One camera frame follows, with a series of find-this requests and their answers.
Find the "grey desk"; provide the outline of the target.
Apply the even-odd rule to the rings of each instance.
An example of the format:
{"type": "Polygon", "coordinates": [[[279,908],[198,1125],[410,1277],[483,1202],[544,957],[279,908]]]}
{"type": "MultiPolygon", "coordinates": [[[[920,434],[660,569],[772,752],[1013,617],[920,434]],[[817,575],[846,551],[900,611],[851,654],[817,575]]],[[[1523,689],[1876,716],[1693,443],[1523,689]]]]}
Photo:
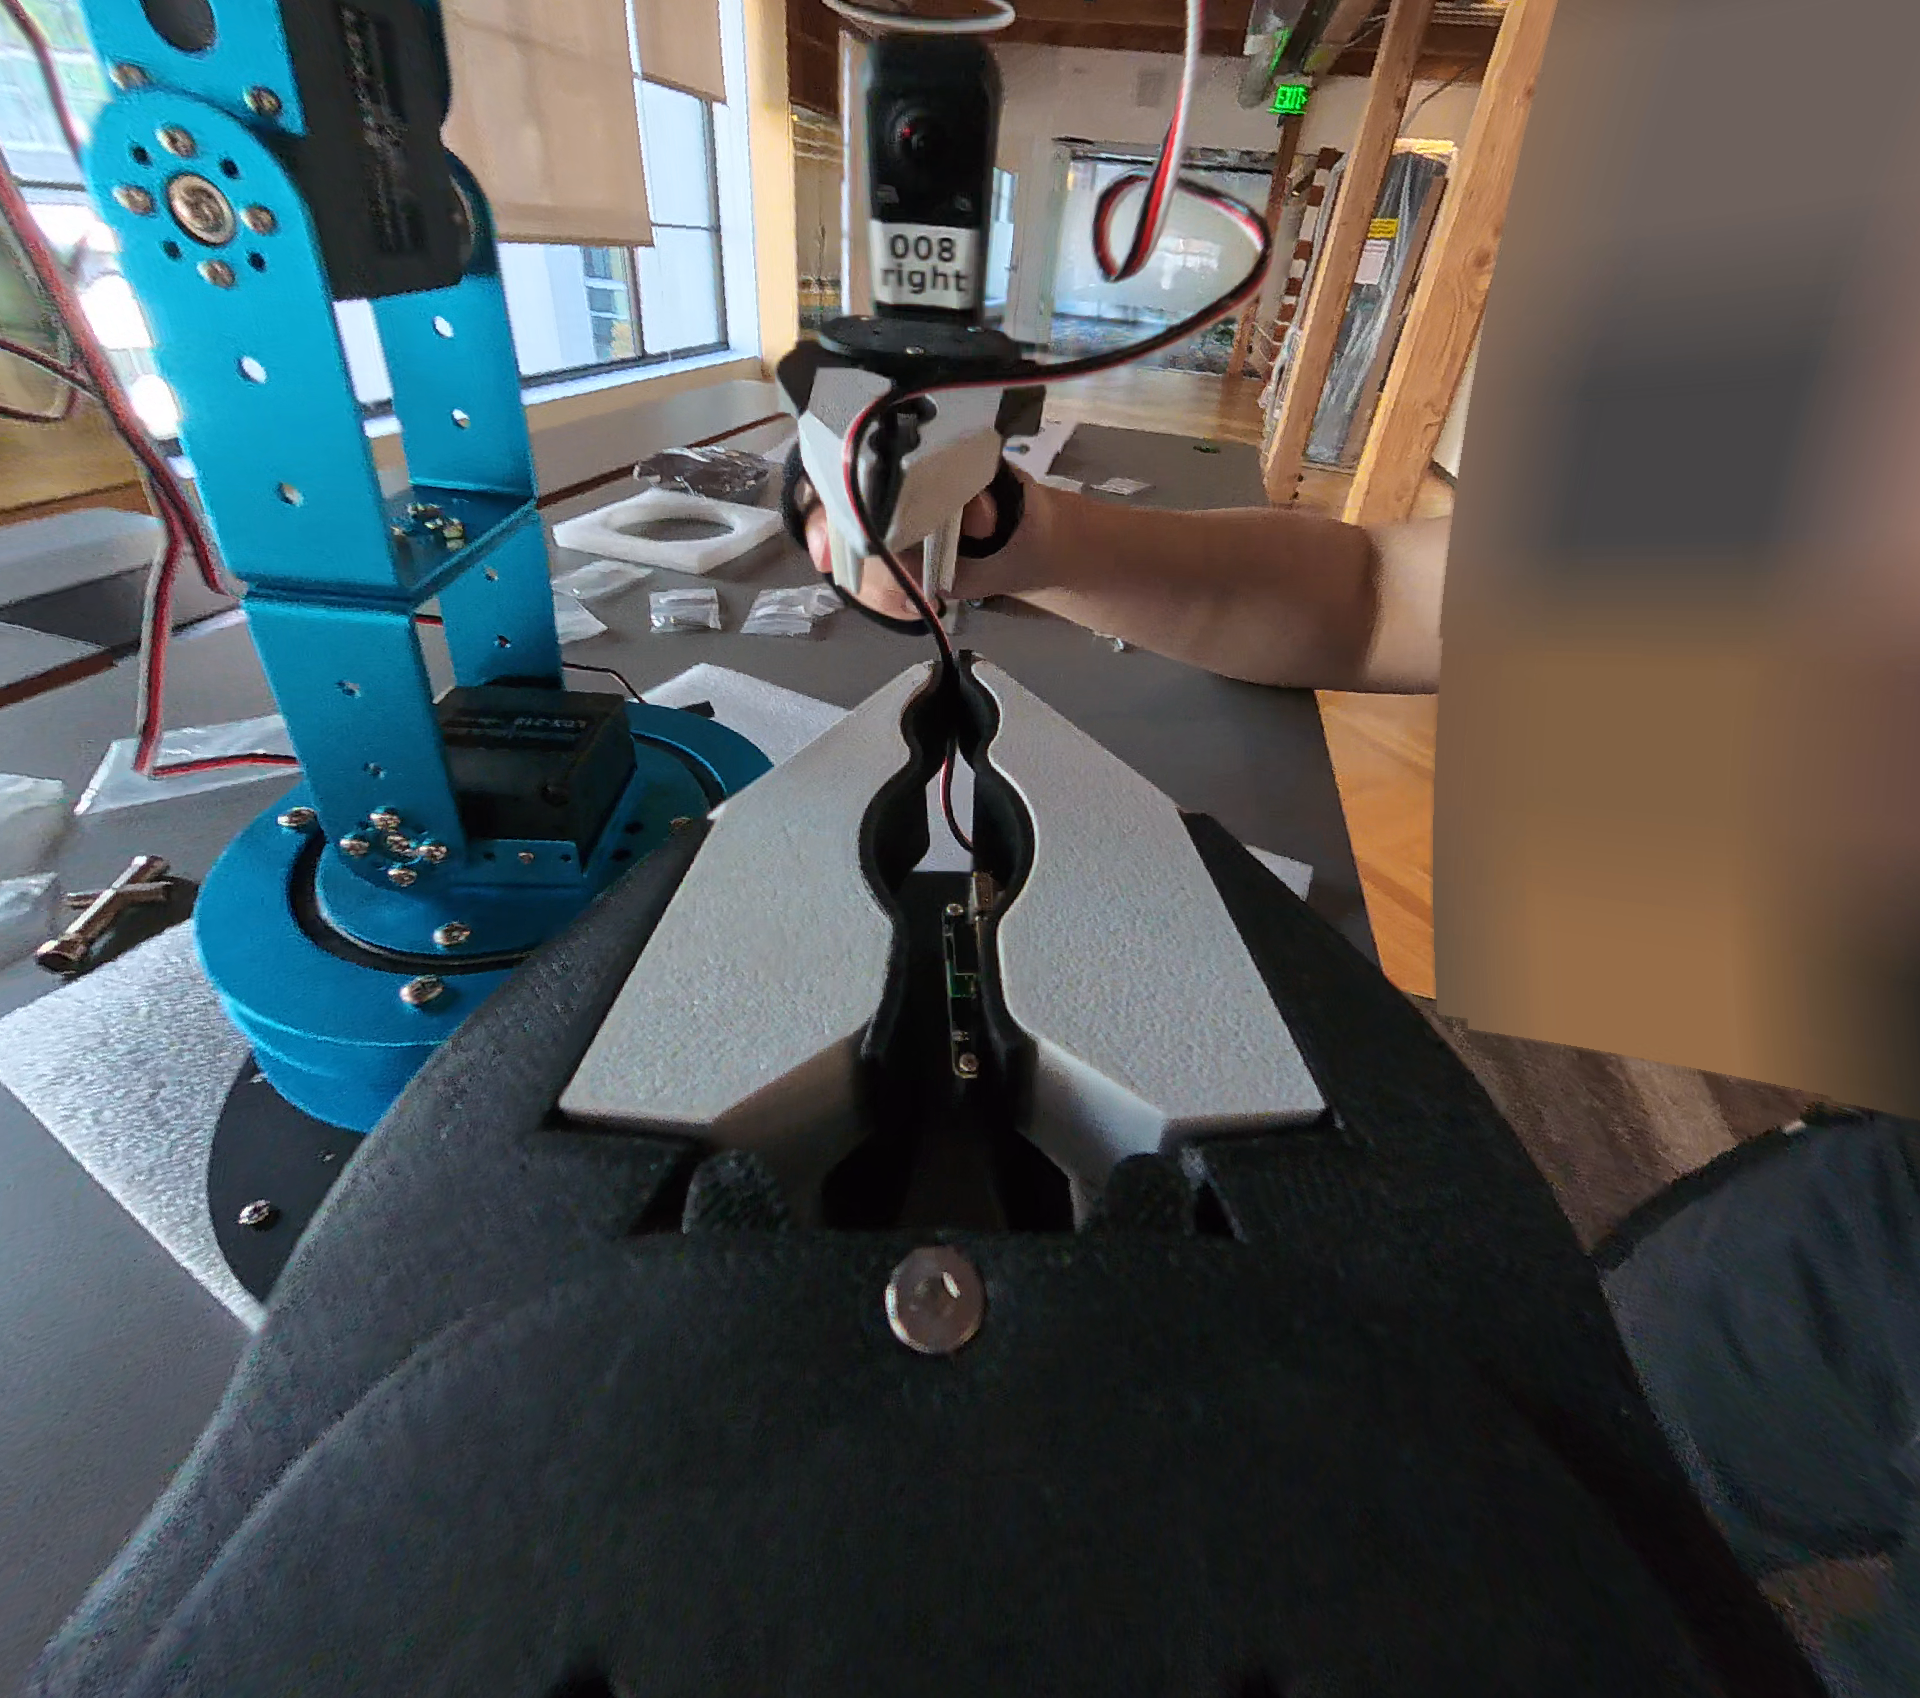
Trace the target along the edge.
{"type": "MultiPolygon", "coordinates": [[[[1115,371],[1048,391],[1075,420],[1058,463],[1088,485],[1140,477],[1119,509],[1237,508],[1264,497],[1262,417],[1250,382],[1169,370],[1115,371]]],[[[699,661],[854,705],[911,656],[908,640],[844,614],[812,638],[743,635],[733,617],[762,585],[798,582],[785,543],[715,584],[728,629],[654,633],[645,604],[618,600],[589,666],[640,689],[699,661]]],[[[964,640],[1035,695],[1239,842],[1312,869],[1307,902],[1375,957],[1323,721],[1297,691],[1216,680],[1020,606],[970,610],[964,640]]],[[[235,611],[172,642],[165,708],[178,726],[269,708],[235,611]]],[[[80,789],[110,739],[132,730],[132,661],[3,708],[3,769],[80,789]]],[[[286,777],[214,788],[80,822],[59,882],[92,888],[138,853],[198,876],[286,777]]],[[[120,1549],[214,1410],[244,1325],[181,1270],[59,1139],[3,1089],[3,1694],[120,1549]]]]}

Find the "white foam sheet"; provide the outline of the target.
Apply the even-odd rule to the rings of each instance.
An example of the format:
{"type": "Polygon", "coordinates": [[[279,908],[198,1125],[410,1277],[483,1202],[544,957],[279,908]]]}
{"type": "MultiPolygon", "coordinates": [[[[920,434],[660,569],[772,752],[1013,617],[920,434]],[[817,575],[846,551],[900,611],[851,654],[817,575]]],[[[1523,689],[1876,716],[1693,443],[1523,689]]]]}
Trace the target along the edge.
{"type": "MultiPolygon", "coordinates": [[[[835,726],[847,712],[827,701],[699,663],[660,686],[660,712],[692,712],[695,736],[723,726],[758,746],[773,768],[835,726]]],[[[1035,1050],[1010,1021],[1010,1136],[1027,1132],[1035,1050]]],[[[244,1086],[239,1032],[216,999],[187,925],[132,948],[101,976],[30,1002],[3,1018],[3,1086],[127,1213],[237,1318],[255,1322],[259,1302],[217,1244],[210,1206],[217,1116],[244,1086]]],[[[821,1222],[821,1187],[860,1139],[878,1134],[876,1086],[856,1076],[860,1134],[847,1149],[742,1149],[720,1143],[577,1121],[587,1132],[627,1132],[690,1142],[708,1154],[759,1158],[799,1223],[821,1222]]],[[[1103,1187],[1122,1158],[1050,1158],[1075,1203],[1103,1187]]]]}

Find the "beige roller blind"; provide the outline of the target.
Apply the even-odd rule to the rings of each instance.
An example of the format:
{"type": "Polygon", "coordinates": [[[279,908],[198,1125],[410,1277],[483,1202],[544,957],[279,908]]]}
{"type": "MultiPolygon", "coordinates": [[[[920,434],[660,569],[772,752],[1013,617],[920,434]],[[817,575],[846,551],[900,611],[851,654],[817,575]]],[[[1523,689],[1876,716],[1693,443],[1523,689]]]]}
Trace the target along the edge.
{"type": "Polygon", "coordinates": [[[630,0],[641,80],[669,92],[728,100],[717,0],[630,0]]]}
{"type": "Polygon", "coordinates": [[[626,0],[442,0],[444,144],[503,241],[654,240],[626,0]]]}

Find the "white foam frame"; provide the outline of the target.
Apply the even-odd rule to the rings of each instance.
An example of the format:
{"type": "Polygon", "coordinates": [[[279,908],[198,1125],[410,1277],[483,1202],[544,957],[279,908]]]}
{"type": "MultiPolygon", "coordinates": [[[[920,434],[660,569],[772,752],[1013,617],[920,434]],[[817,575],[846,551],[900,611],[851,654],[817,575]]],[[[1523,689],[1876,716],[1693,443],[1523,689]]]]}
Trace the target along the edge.
{"type": "Polygon", "coordinates": [[[560,519],[555,546],[591,559],[613,559],[701,578],[783,533],[780,509],[704,493],[645,487],[560,519]]]}

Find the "crumpled clear plastic bag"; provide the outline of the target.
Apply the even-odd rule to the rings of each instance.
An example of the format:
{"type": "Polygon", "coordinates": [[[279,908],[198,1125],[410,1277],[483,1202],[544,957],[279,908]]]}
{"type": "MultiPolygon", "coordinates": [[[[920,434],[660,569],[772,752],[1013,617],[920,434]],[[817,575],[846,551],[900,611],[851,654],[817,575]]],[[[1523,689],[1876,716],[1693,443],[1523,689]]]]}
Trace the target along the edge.
{"type": "Polygon", "coordinates": [[[1,933],[3,963],[24,936],[50,915],[54,873],[46,869],[72,822],[72,800],[58,777],[1,773],[1,933]]]}

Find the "wooden post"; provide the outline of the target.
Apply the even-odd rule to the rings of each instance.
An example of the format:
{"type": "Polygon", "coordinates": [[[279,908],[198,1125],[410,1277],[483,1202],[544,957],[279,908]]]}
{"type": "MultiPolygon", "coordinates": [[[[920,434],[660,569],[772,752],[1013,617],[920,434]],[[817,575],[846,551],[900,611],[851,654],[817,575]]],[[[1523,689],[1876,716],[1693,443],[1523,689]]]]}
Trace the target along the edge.
{"type": "Polygon", "coordinates": [[[1379,185],[1397,135],[1433,0],[1392,0],[1374,56],[1364,109],[1345,161],[1334,212],[1321,240],[1297,344],[1275,408],[1275,428],[1262,465],[1266,497],[1291,505],[1303,449],[1321,404],[1331,352],[1345,313],[1379,185]]]}
{"type": "Polygon", "coordinates": [[[1475,361],[1555,7],[1557,0],[1516,0],[1499,24],[1355,463],[1341,511],[1347,523],[1386,525],[1412,515],[1433,446],[1475,361]]]}

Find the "flat clear plastic bag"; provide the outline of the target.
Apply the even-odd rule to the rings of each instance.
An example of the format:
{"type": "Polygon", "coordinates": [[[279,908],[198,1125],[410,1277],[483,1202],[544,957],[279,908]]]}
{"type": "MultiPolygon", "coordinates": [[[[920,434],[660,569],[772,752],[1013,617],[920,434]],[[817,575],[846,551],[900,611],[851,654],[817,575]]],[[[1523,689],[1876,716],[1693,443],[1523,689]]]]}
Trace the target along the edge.
{"type": "Polygon", "coordinates": [[[298,773],[286,721],[277,712],[208,726],[167,727],[147,769],[136,768],[138,739],[107,743],[73,802],[75,818],[178,800],[198,791],[298,773]]]}

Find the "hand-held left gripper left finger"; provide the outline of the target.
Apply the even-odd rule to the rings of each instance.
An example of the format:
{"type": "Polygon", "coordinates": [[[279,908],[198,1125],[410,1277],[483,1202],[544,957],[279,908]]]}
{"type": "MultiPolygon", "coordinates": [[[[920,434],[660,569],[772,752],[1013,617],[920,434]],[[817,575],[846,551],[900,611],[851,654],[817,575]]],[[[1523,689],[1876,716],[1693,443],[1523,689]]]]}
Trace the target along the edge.
{"type": "Polygon", "coordinates": [[[846,1151],[895,925],[860,827],[909,763],[911,666],[731,796],[593,1032],[560,1109],[743,1151],[846,1151]]]}

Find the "servo controller circuit board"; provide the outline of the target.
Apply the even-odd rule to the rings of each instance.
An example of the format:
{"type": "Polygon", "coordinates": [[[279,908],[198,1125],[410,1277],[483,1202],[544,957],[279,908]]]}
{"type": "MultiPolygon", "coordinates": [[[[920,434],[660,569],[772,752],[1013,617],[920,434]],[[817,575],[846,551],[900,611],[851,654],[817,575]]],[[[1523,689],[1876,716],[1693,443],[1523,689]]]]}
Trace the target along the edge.
{"type": "Polygon", "coordinates": [[[941,998],[949,1072],[961,1087],[977,1086],[992,1053],[981,995],[984,925],[996,903],[996,879],[970,869],[940,910],[941,998]]]}

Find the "metal cross wrench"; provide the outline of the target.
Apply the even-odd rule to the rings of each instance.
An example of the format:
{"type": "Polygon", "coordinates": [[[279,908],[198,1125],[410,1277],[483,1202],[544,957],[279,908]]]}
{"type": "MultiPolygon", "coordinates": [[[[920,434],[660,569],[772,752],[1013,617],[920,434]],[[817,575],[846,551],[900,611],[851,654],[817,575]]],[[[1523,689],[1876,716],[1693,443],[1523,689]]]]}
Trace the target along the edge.
{"type": "Polygon", "coordinates": [[[65,900],[70,918],[36,945],[33,963],[59,978],[78,976],[134,913],[165,905],[173,886],[173,872],[164,855],[134,855],[105,888],[65,900]]]}

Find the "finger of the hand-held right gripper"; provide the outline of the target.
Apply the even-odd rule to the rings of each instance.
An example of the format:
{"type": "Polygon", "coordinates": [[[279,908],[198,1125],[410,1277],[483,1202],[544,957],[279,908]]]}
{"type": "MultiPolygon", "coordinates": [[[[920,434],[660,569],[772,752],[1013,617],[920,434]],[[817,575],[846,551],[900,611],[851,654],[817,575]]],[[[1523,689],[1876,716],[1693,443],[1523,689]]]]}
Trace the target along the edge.
{"type": "Polygon", "coordinates": [[[827,519],[827,579],[846,592],[861,584],[861,568],[878,558],[895,578],[894,537],[886,537],[886,415],[868,417],[895,395],[895,383],[872,370],[820,366],[798,415],[798,482],[794,508],[804,543],[804,508],[817,499],[827,519]]]}
{"type": "Polygon", "coordinates": [[[992,483],[1000,401],[1000,391],[934,391],[883,412],[883,537],[928,537],[992,483]]]}

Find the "person's dark trousers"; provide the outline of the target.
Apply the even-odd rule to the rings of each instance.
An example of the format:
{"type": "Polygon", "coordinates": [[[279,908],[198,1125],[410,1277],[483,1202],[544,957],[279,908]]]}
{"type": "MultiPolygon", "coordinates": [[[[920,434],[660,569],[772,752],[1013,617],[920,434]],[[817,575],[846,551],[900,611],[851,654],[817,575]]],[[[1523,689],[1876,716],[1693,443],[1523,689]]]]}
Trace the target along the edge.
{"type": "Polygon", "coordinates": [[[1742,1569],[1881,1558],[1815,1650],[1917,1692],[1917,1128],[1808,1111],[1668,1183],[1591,1252],[1642,1390],[1742,1569]]]}

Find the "person's right hand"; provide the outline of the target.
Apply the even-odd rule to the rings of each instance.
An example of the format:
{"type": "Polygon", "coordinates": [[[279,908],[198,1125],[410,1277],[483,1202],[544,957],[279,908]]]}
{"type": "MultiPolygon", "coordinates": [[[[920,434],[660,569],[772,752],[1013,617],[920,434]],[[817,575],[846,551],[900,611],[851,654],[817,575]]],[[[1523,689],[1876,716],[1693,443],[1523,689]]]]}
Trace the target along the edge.
{"type": "MultiPolygon", "coordinates": [[[[949,582],[941,590],[941,600],[987,601],[996,598],[1027,598],[1043,592],[1058,575],[1056,537],[1062,517],[1062,505],[1073,493],[1035,483],[1025,475],[1015,475],[1020,485],[1020,519],[1010,539],[989,558],[955,558],[949,582]]],[[[985,537],[997,530],[1000,503],[992,487],[981,487],[961,509],[961,536],[985,537]]],[[[806,553],[813,568],[832,575],[832,533],[829,521],[817,499],[809,499],[801,509],[806,553]]],[[[878,558],[868,558],[861,565],[861,584],[856,598],[868,610],[887,619],[911,624],[917,619],[915,606],[909,604],[900,582],[878,558]]]]}

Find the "dark anti-static bag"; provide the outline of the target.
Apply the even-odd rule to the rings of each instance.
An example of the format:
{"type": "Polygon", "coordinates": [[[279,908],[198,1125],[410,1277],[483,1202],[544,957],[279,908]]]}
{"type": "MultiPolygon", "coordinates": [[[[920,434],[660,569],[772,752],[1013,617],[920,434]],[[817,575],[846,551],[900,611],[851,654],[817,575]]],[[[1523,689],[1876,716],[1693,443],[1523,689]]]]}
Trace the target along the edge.
{"type": "Polygon", "coordinates": [[[759,505],[773,462],[723,443],[661,447],[638,460],[635,485],[721,503],[759,505]]]}

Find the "person's right forearm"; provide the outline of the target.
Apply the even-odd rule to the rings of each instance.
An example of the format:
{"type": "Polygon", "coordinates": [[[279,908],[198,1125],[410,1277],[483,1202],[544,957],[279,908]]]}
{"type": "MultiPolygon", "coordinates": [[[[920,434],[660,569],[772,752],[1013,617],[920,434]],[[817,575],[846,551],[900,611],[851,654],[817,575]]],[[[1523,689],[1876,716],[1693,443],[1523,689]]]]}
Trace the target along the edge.
{"type": "Polygon", "coordinates": [[[1448,515],[1140,509],[1045,485],[1025,505],[1021,595],[1053,615],[1248,683],[1438,689],[1448,515]]]}

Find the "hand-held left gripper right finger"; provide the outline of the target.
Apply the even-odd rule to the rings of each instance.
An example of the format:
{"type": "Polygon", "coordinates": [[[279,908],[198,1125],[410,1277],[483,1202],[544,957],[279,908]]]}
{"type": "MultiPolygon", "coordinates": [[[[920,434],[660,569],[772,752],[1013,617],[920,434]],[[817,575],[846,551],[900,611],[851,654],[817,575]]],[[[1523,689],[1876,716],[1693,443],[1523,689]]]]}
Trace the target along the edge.
{"type": "Polygon", "coordinates": [[[1031,831],[996,932],[1048,1158],[1131,1158],[1316,1120],[1325,1099],[1180,807],[992,661],[985,747],[1031,831]]]}

